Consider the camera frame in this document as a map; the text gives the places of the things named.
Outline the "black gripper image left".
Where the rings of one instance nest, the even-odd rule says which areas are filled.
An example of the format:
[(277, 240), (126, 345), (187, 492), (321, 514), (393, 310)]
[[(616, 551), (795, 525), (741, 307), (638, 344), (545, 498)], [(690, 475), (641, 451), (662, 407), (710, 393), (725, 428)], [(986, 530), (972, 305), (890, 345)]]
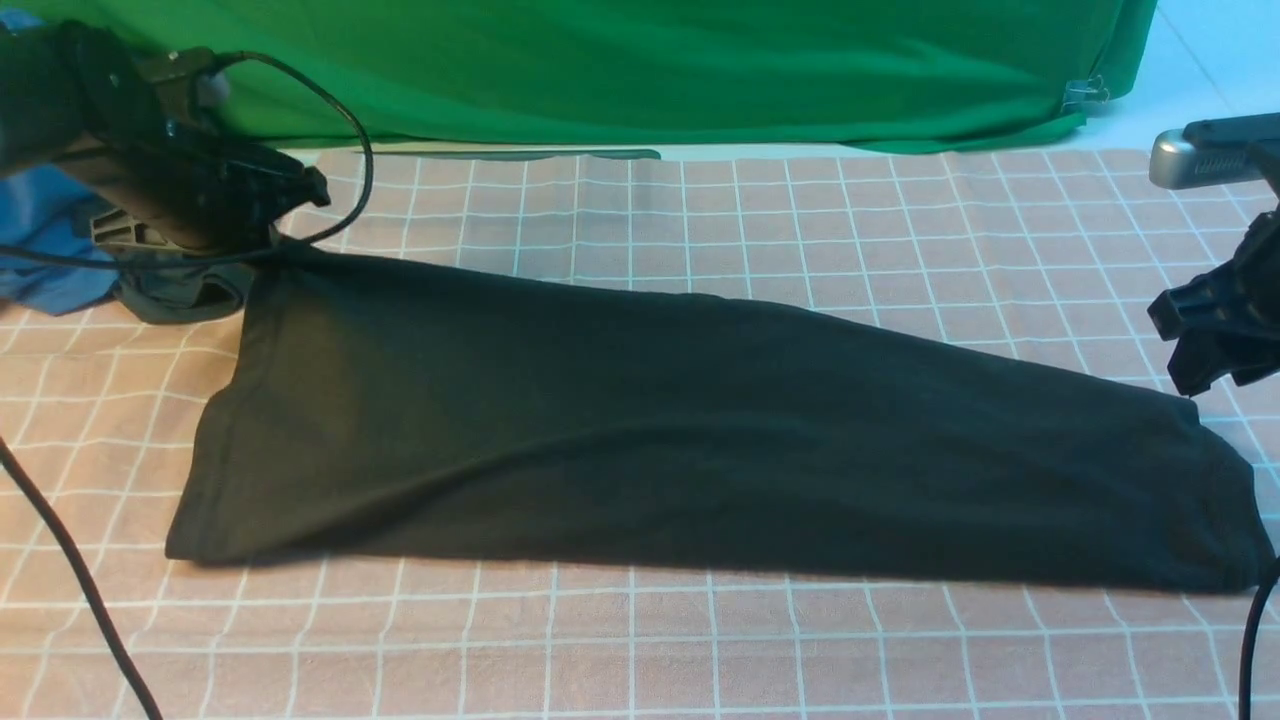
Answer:
[(143, 138), (88, 138), (65, 172), (108, 209), (90, 238), (113, 256), (228, 256), (274, 246), (276, 224), (330, 205), (326, 177), (275, 149), (168, 126)]

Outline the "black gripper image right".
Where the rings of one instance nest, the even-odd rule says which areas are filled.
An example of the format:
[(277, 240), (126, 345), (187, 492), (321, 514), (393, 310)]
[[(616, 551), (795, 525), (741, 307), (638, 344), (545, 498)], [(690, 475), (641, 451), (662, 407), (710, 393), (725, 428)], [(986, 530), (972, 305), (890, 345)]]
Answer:
[(1158, 337), (1175, 343), (1167, 375), (1196, 397), (1230, 377), (1238, 387), (1279, 370), (1279, 218), (1257, 215), (1235, 252), (1147, 309)]

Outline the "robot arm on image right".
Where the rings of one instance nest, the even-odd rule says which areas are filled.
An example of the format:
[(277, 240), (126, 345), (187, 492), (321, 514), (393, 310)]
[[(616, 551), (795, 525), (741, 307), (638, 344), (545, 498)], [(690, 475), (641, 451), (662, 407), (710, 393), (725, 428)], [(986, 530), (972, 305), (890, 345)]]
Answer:
[[(1277, 143), (1198, 158), (1189, 143), (1158, 143), (1149, 179), (1165, 190), (1193, 190), (1262, 179), (1279, 191)], [(1262, 211), (1233, 255), (1184, 284), (1162, 291), (1147, 314), (1158, 337), (1175, 347), (1167, 375), (1176, 392), (1196, 397), (1230, 377), (1238, 387), (1277, 374), (1279, 218)]]

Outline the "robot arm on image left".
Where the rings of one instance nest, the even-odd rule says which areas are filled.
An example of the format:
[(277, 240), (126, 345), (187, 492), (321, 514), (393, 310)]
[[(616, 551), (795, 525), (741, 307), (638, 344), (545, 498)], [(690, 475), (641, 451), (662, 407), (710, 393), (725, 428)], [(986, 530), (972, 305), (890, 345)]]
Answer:
[(1, 60), (3, 173), (50, 164), (83, 184), (106, 204), (90, 238), (116, 258), (270, 249), (283, 217), (330, 202), (320, 170), (212, 117), (230, 55), (141, 56), (68, 20), (4, 29)]

